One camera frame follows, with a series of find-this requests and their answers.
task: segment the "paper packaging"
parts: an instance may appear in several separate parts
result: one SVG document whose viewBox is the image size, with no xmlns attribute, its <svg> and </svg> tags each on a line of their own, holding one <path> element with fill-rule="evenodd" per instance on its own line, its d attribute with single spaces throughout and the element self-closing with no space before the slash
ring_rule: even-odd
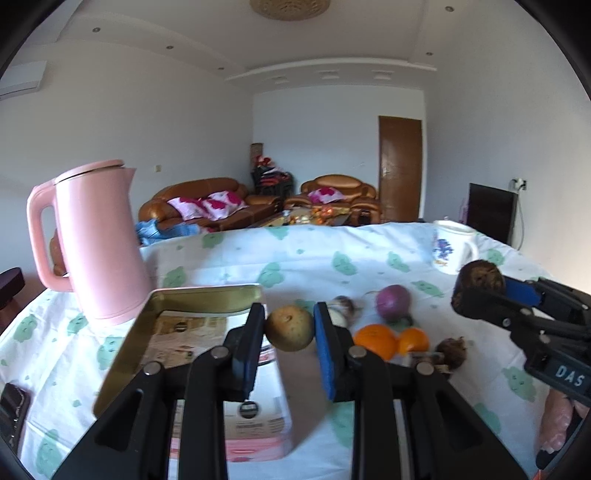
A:
<svg viewBox="0 0 591 480">
<path fill-rule="evenodd" d="M 243 325 L 248 312 L 220 316 L 164 311 L 142 364 L 158 360 L 171 368 L 223 342 L 226 333 Z M 170 458 L 178 458 L 184 401 L 178 402 Z M 291 416 L 275 349 L 263 338 L 254 390 L 244 403 L 224 402 L 226 457 L 229 462 L 256 462 L 283 458 L 291 450 Z"/>
</svg>

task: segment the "electrical outlet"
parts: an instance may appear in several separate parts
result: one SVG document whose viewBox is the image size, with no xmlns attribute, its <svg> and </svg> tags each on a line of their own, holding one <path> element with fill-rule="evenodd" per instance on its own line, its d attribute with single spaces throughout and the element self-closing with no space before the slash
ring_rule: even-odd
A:
<svg viewBox="0 0 591 480">
<path fill-rule="evenodd" d="M 520 190 L 527 190 L 527 180 L 524 180 L 522 178 L 511 179 L 511 183 L 516 192 Z"/>
</svg>

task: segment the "wooden door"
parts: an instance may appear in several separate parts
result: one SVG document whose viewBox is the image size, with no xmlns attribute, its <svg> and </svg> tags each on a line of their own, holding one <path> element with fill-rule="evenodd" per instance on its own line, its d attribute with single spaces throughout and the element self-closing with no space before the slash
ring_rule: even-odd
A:
<svg viewBox="0 0 591 480">
<path fill-rule="evenodd" d="M 415 222 L 423 178 L 421 121 L 380 116 L 379 159 L 382 221 Z"/>
</svg>

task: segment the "kettle lid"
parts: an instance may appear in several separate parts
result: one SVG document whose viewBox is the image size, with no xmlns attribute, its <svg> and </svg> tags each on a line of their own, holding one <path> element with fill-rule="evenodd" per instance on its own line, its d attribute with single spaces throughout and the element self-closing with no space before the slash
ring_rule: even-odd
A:
<svg viewBox="0 0 591 480">
<path fill-rule="evenodd" d="M 114 167 L 122 167 L 123 160 L 104 160 L 104 161 L 95 161 L 93 163 L 87 163 L 86 165 L 82 165 L 80 167 L 73 168 L 68 170 L 67 172 L 62 173 L 58 177 L 53 180 L 54 185 L 60 183 L 63 180 L 70 179 L 72 177 L 77 177 L 78 175 L 82 175 L 83 173 L 88 173 L 93 170 L 100 170 L 103 168 L 114 168 Z"/>
</svg>

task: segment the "recessed ceiling light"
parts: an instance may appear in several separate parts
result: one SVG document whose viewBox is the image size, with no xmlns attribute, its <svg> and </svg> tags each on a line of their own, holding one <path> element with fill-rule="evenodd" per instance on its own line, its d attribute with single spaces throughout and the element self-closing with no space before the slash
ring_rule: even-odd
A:
<svg viewBox="0 0 591 480">
<path fill-rule="evenodd" d="M 340 79 L 338 70 L 320 70 L 317 72 L 321 80 L 338 80 Z"/>
<path fill-rule="evenodd" d="M 281 85 L 282 83 L 289 83 L 289 80 L 284 75 L 280 75 L 278 77 L 272 77 L 271 80 L 273 80 L 273 83 L 275 83 L 275 85 Z"/>
<path fill-rule="evenodd" d="M 390 72 L 388 70 L 372 70 L 374 74 L 374 80 L 392 80 L 392 74 L 394 72 Z"/>
</svg>

